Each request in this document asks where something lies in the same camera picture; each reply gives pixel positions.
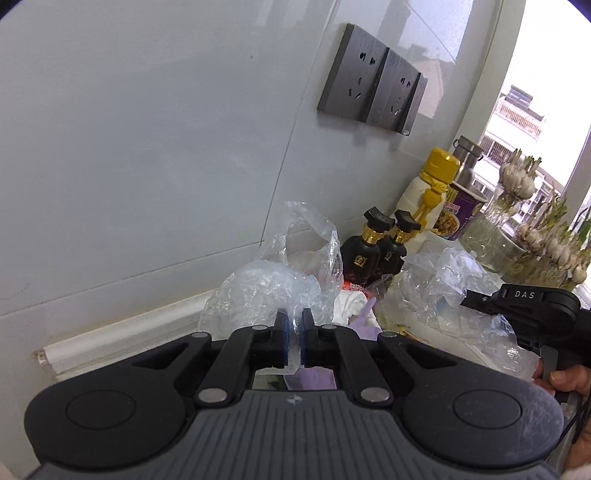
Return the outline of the person's right hand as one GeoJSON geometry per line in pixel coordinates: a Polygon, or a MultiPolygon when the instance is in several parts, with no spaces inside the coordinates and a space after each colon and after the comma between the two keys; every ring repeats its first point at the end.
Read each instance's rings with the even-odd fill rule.
{"type": "MultiPolygon", "coordinates": [[[[584,397],[590,397],[590,370],[584,366],[576,365],[563,371],[553,371],[549,380],[542,378],[544,363],[538,362],[533,374],[533,381],[540,388],[554,395],[557,391],[576,391],[584,397]]],[[[577,442],[571,446],[564,463],[563,476],[572,478],[590,473],[590,422],[579,435],[577,442]]]]}

